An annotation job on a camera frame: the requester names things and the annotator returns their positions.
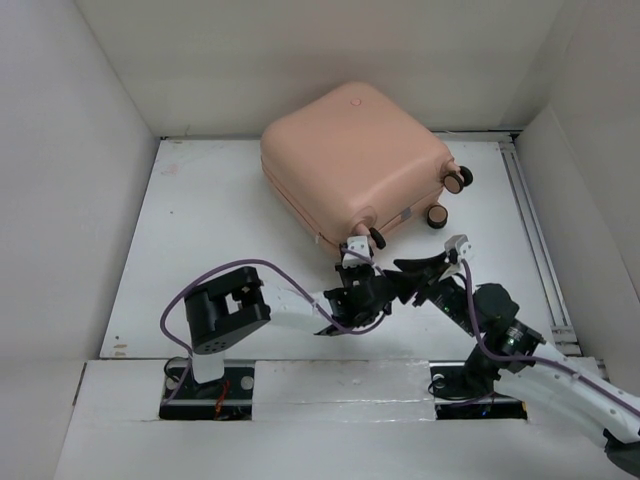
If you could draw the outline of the pink hard-shell suitcase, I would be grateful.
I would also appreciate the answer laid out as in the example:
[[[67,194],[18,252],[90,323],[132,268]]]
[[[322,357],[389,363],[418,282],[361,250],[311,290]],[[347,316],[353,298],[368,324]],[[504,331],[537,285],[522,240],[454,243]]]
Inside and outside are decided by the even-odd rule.
[[[448,221],[441,194],[473,182],[443,141],[363,82],[345,83],[271,123],[260,158],[275,195],[331,252],[351,236],[382,250],[417,215],[441,229]]]

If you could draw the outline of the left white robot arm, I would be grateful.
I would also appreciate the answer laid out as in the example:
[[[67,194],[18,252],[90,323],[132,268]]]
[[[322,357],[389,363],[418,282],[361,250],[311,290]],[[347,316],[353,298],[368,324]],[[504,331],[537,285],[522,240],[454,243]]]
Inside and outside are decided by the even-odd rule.
[[[184,298],[193,351],[188,384],[201,396],[222,387],[224,352],[262,327],[315,336],[362,335],[391,314],[396,292],[373,267],[339,270],[343,285],[304,293],[266,285],[256,268],[244,266],[196,286]]]

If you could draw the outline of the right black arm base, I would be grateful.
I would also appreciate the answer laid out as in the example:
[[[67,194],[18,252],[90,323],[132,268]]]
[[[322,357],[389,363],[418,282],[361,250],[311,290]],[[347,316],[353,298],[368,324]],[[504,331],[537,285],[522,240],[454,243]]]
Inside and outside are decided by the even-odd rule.
[[[465,361],[430,364],[427,391],[437,420],[527,420],[525,404],[496,393],[497,366],[476,346]]]

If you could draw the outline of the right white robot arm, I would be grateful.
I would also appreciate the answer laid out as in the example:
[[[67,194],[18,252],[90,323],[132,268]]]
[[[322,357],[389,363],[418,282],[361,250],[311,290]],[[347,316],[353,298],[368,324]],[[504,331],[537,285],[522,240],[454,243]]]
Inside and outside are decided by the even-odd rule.
[[[442,253],[397,260],[385,273],[398,300],[432,303],[476,342],[462,369],[465,387],[546,408],[574,423],[624,472],[639,474],[639,399],[581,367],[517,317],[497,283],[472,283],[468,262]]]

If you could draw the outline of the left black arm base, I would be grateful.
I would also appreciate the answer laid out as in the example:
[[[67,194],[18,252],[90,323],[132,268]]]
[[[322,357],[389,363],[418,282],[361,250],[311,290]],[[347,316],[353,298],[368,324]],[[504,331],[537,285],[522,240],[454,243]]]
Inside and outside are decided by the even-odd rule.
[[[200,384],[189,371],[180,383],[186,359],[170,358],[163,367],[159,418],[169,421],[250,421],[255,366],[254,361],[233,360],[225,363],[221,379]]]

